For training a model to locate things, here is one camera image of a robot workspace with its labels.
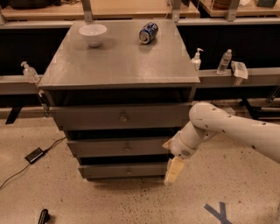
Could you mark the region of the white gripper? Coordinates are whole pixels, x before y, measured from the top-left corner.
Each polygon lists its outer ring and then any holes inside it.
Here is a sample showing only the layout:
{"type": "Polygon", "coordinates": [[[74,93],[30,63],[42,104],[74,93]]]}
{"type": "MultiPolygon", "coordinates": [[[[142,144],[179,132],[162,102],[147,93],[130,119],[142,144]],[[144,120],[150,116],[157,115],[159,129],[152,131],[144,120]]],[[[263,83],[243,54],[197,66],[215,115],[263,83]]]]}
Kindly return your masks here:
{"type": "Polygon", "coordinates": [[[198,141],[193,134],[186,134],[178,131],[174,137],[163,144],[163,147],[171,152],[174,158],[167,163],[167,170],[164,176],[164,184],[173,184],[185,166],[185,160],[192,156],[198,147],[198,141]]]}

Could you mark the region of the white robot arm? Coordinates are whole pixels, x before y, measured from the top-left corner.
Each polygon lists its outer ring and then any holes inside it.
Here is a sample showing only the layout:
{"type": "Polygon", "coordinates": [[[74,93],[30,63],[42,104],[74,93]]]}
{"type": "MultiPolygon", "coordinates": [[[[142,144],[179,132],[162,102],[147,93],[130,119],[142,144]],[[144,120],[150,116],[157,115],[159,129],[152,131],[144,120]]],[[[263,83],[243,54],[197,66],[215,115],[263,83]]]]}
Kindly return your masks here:
{"type": "Polygon", "coordinates": [[[186,160],[199,145],[210,140],[216,133],[224,133],[280,162],[280,125],[230,115],[208,102],[198,102],[189,111],[189,122],[174,137],[163,144],[174,158],[167,163],[164,183],[173,184],[181,173],[186,160]]]}

